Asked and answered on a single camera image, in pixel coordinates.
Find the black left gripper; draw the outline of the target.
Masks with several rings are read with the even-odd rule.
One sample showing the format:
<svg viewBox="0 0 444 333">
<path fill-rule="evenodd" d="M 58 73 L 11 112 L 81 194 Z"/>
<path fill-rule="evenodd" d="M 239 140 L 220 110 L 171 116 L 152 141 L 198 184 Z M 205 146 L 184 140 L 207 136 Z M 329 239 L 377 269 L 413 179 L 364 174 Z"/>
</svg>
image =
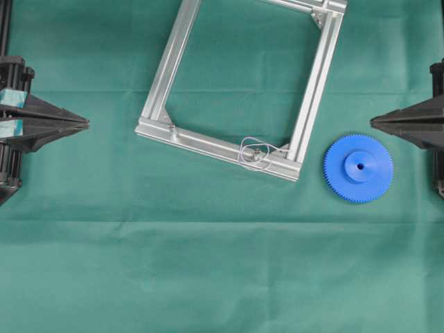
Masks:
<svg viewBox="0 0 444 333">
<path fill-rule="evenodd" d="M 21 187 L 22 151 L 34 153 L 44 145 L 74 135 L 89 128 L 89 120 L 64 108 L 59 108 L 29 94 L 35 71 L 25 65 L 19 55 L 1 56 L 1 138 L 18 137 L 23 134 L 23 124 L 11 108 L 21 108 L 20 114 L 41 119 L 83 123 L 69 128 L 58 128 L 27 139 L 20 139 L 20 150 L 1 142 L 1 203 L 4 204 Z"/>
</svg>

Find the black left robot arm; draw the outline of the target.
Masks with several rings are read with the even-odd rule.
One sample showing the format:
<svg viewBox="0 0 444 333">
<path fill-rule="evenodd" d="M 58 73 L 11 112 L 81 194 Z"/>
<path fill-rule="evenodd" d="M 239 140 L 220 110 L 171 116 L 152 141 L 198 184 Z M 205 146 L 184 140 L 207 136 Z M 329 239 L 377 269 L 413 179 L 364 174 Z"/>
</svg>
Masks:
<svg viewBox="0 0 444 333">
<path fill-rule="evenodd" d="M 22 187 L 23 154 L 89 128 L 89 120 L 31 94 L 35 71 L 8 55 L 12 1 L 1 2 L 1 204 Z"/>
</svg>

